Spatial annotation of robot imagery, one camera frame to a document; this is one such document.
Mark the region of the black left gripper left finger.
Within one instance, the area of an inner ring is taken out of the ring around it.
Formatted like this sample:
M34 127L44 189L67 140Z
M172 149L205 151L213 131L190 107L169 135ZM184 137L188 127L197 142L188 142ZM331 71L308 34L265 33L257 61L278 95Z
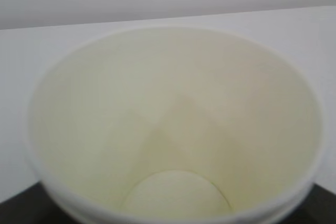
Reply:
M18 195L1 203L2 224L76 223L36 183Z

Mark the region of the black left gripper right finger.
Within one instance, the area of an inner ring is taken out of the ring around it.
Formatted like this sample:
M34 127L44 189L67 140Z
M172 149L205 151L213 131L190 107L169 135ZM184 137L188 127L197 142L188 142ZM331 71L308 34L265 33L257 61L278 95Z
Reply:
M336 224L335 194L315 184L308 197L280 224Z

